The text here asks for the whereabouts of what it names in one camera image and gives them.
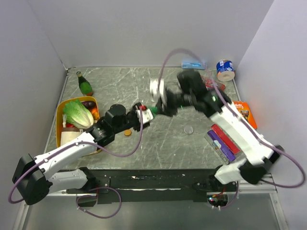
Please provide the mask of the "green plastic bottle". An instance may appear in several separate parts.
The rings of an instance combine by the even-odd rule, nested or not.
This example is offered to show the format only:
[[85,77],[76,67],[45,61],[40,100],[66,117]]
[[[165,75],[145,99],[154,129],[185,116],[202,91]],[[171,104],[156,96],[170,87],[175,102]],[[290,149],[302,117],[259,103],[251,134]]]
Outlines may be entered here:
[[158,108],[157,107],[149,107],[149,110],[151,111],[153,117],[158,115]]

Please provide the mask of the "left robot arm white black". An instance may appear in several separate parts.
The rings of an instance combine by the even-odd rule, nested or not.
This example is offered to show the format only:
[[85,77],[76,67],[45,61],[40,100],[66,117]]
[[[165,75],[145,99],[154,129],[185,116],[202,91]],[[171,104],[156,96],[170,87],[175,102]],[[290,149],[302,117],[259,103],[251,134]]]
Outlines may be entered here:
[[72,176],[65,176],[58,171],[97,149],[104,150],[120,132],[133,128],[141,133],[153,118],[150,109],[141,103],[135,104],[129,112],[123,105],[114,104],[103,117],[74,140],[36,157],[29,154],[22,156],[12,178],[12,190],[18,190],[22,198],[13,200],[10,193],[9,203],[25,201],[28,205],[36,204],[52,190],[57,191],[59,185],[65,188],[72,185],[89,193],[95,187],[95,180],[87,173],[75,170]]

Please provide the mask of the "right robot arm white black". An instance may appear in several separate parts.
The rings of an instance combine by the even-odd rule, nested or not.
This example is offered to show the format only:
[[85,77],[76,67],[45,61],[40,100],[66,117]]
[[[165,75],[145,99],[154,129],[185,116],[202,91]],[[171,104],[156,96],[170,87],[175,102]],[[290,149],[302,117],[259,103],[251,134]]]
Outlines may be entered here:
[[222,190],[226,184],[245,180],[257,184],[280,155],[246,122],[231,99],[220,90],[207,89],[200,73],[184,70],[177,75],[181,91],[173,93],[163,80],[151,80],[150,94],[157,101],[158,113],[174,116],[178,108],[193,106],[217,124],[239,146],[244,158],[216,169],[210,187]]

